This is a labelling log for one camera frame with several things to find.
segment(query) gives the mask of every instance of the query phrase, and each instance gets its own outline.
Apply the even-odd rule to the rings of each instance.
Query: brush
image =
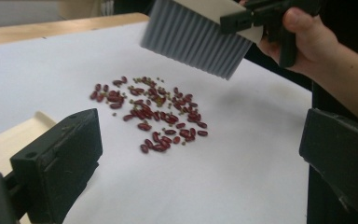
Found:
[[[156,0],[141,47],[229,80],[266,28],[282,43],[280,66],[296,60],[296,39],[282,28],[289,7],[317,11],[317,0]]]

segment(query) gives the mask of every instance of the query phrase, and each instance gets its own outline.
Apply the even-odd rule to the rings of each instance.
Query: white tabletop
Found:
[[[230,81],[139,47],[146,23],[0,45],[0,133],[43,111],[97,108],[100,167],[64,223],[306,223],[298,147],[310,92],[246,60]],[[96,83],[160,77],[192,93],[209,136],[145,155],[150,133],[89,99]]]

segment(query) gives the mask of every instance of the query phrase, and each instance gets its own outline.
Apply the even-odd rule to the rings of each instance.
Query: forearm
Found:
[[[358,54],[339,45],[331,60],[323,69],[310,69],[304,71],[304,75],[321,85],[358,117]]]

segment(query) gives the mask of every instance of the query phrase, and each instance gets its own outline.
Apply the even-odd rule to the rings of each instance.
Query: table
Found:
[[[310,92],[246,60],[225,81],[141,49],[147,19],[136,18],[0,44],[0,132],[36,110],[57,121],[99,110],[101,166],[65,223],[306,223],[309,166],[297,151]],[[167,89],[193,93],[208,138],[142,154],[148,134],[88,99],[96,82],[122,75],[163,77]]]

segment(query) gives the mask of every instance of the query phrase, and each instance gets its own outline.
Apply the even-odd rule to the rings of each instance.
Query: pile of beans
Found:
[[[195,141],[196,136],[207,136],[208,125],[201,120],[199,105],[193,102],[193,95],[183,94],[177,87],[167,91],[157,81],[151,77],[137,77],[130,85],[126,77],[121,77],[112,81],[114,90],[107,84],[96,84],[89,98],[99,103],[106,102],[113,110],[119,110],[124,104],[132,104],[132,109],[123,116],[123,120],[138,119],[138,129],[151,132],[150,139],[145,139],[140,145],[143,153],[149,150],[164,152],[172,144],[184,146]],[[165,122],[167,127],[161,132],[153,131],[152,120]],[[187,128],[189,123],[193,123],[193,127]]]

